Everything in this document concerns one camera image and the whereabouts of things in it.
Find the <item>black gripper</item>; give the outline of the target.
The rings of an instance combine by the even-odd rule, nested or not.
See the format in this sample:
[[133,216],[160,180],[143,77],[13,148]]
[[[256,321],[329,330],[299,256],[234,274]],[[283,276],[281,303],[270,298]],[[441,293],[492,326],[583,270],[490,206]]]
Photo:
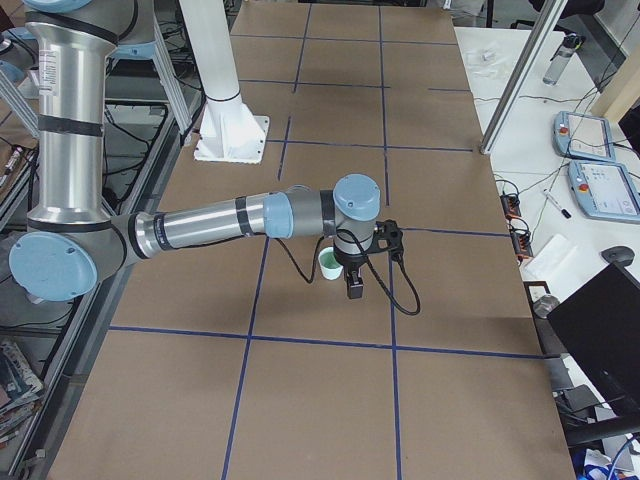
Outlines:
[[366,248],[350,230],[338,230],[334,239],[334,255],[344,268],[349,299],[360,299],[364,283],[361,267],[366,263]]

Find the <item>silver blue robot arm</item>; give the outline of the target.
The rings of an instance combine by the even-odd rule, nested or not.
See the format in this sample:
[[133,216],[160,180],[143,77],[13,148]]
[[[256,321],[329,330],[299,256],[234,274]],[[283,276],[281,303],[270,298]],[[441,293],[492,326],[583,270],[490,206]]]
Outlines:
[[39,47],[39,195],[26,233],[12,246],[14,280],[30,295],[65,301],[155,255],[266,236],[317,236],[333,242],[347,295],[363,292],[361,267],[379,249],[380,190],[363,174],[330,190],[295,186],[174,212],[136,211],[162,167],[150,148],[135,169],[119,213],[105,206],[107,66],[151,60],[182,137],[200,132],[199,161],[258,164],[270,126],[244,103],[221,3],[180,5],[203,93],[199,112],[184,102],[150,1],[28,1],[25,24]]

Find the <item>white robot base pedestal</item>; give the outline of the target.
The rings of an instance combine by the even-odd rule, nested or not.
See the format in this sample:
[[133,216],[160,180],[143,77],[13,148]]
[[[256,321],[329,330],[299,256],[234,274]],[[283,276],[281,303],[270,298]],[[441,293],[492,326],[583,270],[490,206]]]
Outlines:
[[270,120],[243,102],[223,3],[184,0],[180,7],[206,97],[195,158],[260,163]]

